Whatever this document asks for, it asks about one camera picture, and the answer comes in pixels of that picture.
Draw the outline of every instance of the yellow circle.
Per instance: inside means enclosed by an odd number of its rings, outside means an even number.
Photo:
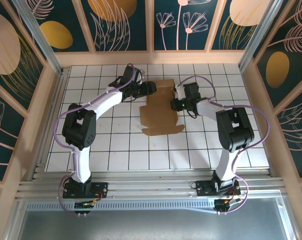
[[[96,15],[110,22],[115,22],[116,15],[119,14],[116,12],[115,4],[120,14],[123,9],[127,18],[131,17],[137,9],[137,0],[87,0],[87,2]],[[122,17],[118,16],[116,20],[122,20]]]
[[[69,30],[57,21],[46,21],[40,26],[48,43],[57,49],[67,49],[73,43]]]
[[[289,73],[290,61],[288,56],[276,51],[271,55],[266,65],[266,82],[271,88],[280,87]]]
[[[11,23],[0,14],[0,74],[13,73],[19,65],[20,55],[19,36]]]
[[[240,26],[257,25],[265,13],[270,0],[232,0],[230,18]]]

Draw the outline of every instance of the aluminum frame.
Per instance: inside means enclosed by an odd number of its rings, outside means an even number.
[[[283,0],[272,0],[267,6],[267,11],[263,14],[260,23],[257,25],[256,29],[253,32],[252,37],[250,38],[245,51],[239,62],[239,70],[243,73],[250,62],[253,54],[258,48],[260,42],[263,40],[263,37],[267,33],[269,27],[271,26],[273,19],[277,15],[278,10],[281,7]]]
[[[270,177],[266,170],[260,170],[264,175],[257,177],[252,170],[241,170],[239,174],[249,184],[249,199],[275,198],[279,215],[285,229],[287,239],[301,239],[299,228],[288,205],[285,184],[280,177]],[[60,177],[64,173],[37,173],[33,181],[19,184],[13,205],[10,221],[6,227],[3,240],[18,239],[23,226],[26,211],[62,211],[57,200]],[[196,180],[211,179],[210,170],[161,171],[152,172],[96,172],[93,182],[108,182],[108,196],[102,199],[95,211],[114,210],[168,210],[189,209],[212,213],[214,197],[197,197],[191,184]],[[242,195],[245,186],[239,181]],[[68,209],[73,209],[74,200],[64,200]]]

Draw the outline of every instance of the cardboard flap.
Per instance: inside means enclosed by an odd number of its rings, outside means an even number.
[[[178,134],[185,129],[184,125],[171,126],[171,127],[153,127],[153,128],[143,128],[142,132],[148,136],[158,136],[167,134]]]
[[[170,101],[175,97],[173,79],[155,80],[156,92],[146,97],[146,105],[140,107],[140,121],[145,127],[142,132],[148,136],[178,134],[185,128],[176,126],[178,114]]]
[[[149,128],[175,126],[178,115],[168,104],[145,105],[140,107],[141,124]]]

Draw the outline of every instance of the gray metal surface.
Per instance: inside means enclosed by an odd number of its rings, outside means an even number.
[[[272,0],[270,1],[264,15],[261,18],[260,23],[255,28],[252,37],[250,38],[242,58],[239,62],[240,72],[243,73],[246,69],[249,61],[251,60],[254,52],[262,41],[264,35],[268,31],[273,19],[277,15],[278,10],[281,7],[283,0]]]
[[[249,199],[239,211],[100,211],[86,218],[61,211],[27,211],[20,240],[283,240],[274,198]]]

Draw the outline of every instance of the black grid line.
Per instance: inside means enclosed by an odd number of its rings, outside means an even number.
[[[149,64],[146,65],[146,80],[149,81]],[[150,170],[150,136],[147,136],[147,142],[148,142],[148,158],[149,158],[149,170]]]
[[[196,74],[195,73],[195,67],[194,65],[192,64],[192,67],[193,67],[193,72],[194,72],[194,75]],[[177,70],[179,72],[179,75],[180,75],[180,67],[179,67],[179,64],[177,65]],[[189,168],[191,168],[191,161],[190,161],[190,153],[189,153],[189,143],[188,143],[188,134],[187,134],[187,126],[186,126],[186,116],[183,114],[183,118],[184,118],[184,128],[185,128],[185,137],[186,137],[186,148],[187,148],[187,156],[189,158]]]
[[[163,79],[165,79],[165,67],[163,64],[162,64],[162,72],[163,72]],[[168,161],[169,161],[169,169],[171,169],[170,152],[169,152],[169,135],[166,135],[166,139],[167,139],[167,157],[168,157]]]

